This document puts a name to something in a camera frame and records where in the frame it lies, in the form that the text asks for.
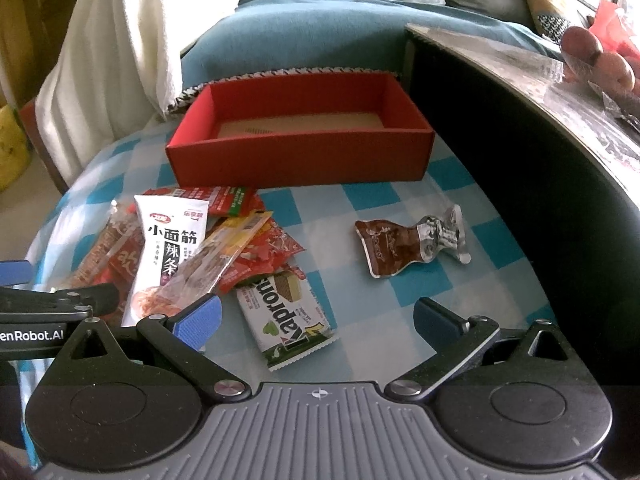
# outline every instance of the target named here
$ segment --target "blue gripper pad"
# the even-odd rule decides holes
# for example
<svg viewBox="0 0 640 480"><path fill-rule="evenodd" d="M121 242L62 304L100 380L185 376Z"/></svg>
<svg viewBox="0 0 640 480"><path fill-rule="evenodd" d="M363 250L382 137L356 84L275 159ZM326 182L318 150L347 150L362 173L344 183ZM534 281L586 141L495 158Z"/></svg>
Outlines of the blue gripper pad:
<svg viewBox="0 0 640 480"><path fill-rule="evenodd" d="M180 317L172 329L173 334L194 350L199 350L222 323L222 303L213 296L200 306Z"/></svg>
<svg viewBox="0 0 640 480"><path fill-rule="evenodd" d="M0 286L29 283L33 277L33 267L27 260L0 262Z"/></svg>

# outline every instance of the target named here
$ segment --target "crosshair marking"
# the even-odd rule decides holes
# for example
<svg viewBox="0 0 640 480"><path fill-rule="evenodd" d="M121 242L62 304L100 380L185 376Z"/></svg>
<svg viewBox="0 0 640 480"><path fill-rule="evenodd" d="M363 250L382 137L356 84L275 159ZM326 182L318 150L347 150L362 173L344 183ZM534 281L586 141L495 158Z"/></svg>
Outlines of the crosshair marking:
<svg viewBox="0 0 640 480"><path fill-rule="evenodd" d="M322 388L318 388L317 390L313 390L309 395L313 395L316 399L322 399L329 395L329 392Z"/></svg>

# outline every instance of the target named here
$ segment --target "white towel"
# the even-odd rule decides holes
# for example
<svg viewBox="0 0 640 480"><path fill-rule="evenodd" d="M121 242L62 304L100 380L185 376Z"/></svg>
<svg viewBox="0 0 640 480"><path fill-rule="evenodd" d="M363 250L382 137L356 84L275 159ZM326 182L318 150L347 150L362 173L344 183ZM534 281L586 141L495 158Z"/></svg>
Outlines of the white towel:
<svg viewBox="0 0 640 480"><path fill-rule="evenodd" d="M36 99L38 129L71 184L96 153L164 115L182 90L180 53L238 0L77 0Z"/></svg>

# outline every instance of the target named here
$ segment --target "metal screw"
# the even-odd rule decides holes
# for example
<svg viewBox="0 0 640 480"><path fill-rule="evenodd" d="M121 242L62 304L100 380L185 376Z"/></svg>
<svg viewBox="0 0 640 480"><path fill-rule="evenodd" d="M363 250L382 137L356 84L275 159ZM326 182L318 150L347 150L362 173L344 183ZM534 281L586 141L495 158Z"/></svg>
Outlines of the metal screw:
<svg viewBox="0 0 640 480"><path fill-rule="evenodd" d="M409 379L397 379L389 384L389 389L398 396L411 397L419 394L422 386Z"/></svg>
<svg viewBox="0 0 640 480"><path fill-rule="evenodd" d="M233 379L224 379L213 385L213 391L223 397L235 397L244 392L244 384Z"/></svg>

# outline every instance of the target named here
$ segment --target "blue cushion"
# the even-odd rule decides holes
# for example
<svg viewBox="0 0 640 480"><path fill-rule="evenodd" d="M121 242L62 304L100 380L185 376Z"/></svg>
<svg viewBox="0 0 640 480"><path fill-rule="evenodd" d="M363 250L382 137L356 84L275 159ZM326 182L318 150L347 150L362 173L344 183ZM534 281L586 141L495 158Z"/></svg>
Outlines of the blue cushion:
<svg viewBox="0 0 640 480"><path fill-rule="evenodd" d="M247 0L182 58L184 88L223 77L343 66L400 72L404 26L429 25L550 54L526 27L468 10L392 0Z"/></svg>

